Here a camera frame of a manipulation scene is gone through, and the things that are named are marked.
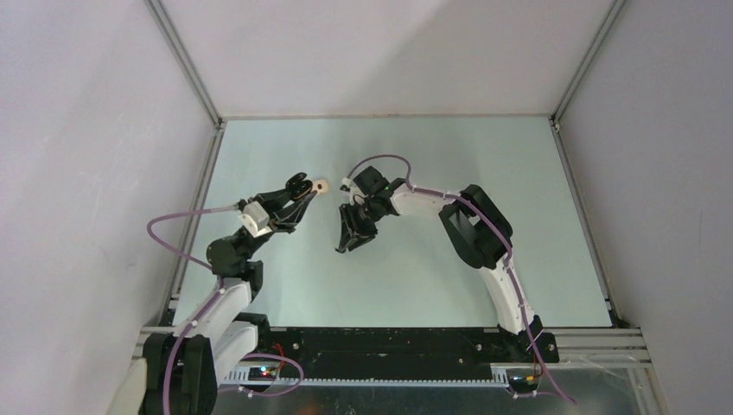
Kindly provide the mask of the black earbud charging case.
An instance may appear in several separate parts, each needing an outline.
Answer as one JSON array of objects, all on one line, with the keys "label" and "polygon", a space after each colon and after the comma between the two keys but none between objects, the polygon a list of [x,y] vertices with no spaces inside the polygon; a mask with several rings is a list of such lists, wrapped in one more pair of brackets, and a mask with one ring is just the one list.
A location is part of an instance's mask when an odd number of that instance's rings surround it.
[{"label": "black earbud charging case", "polygon": [[291,201],[298,201],[313,191],[313,182],[305,172],[298,172],[285,183],[285,189]]}]

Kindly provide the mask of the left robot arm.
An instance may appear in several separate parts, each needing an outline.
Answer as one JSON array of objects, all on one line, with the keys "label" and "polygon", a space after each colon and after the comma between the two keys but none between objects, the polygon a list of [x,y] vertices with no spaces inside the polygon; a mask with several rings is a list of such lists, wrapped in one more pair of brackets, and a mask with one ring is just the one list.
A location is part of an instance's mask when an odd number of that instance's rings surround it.
[{"label": "left robot arm", "polygon": [[293,233],[309,204],[327,192],[327,182],[296,175],[282,189],[191,211],[193,216],[235,212],[241,226],[211,242],[204,259],[179,254],[210,271],[214,287],[181,322],[141,332],[139,358],[146,372],[137,413],[210,414],[221,382],[242,359],[270,355],[273,337],[267,317],[242,313],[264,282],[264,265],[253,254],[272,236]]}]

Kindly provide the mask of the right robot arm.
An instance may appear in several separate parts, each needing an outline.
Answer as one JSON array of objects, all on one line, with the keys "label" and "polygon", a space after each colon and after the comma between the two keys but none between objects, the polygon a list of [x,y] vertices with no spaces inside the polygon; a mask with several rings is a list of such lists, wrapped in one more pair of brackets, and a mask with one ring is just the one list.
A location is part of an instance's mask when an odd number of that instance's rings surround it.
[{"label": "right robot arm", "polygon": [[339,207],[338,253],[374,240],[386,216],[421,216],[439,220],[457,256],[476,269],[488,289],[506,332],[504,353],[525,361],[537,348],[544,328],[528,303],[513,262],[513,228],[485,191],[470,185],[459,193],[414,186],[404,178],[388,181],[372,166],[343,178],[348,201]]}]

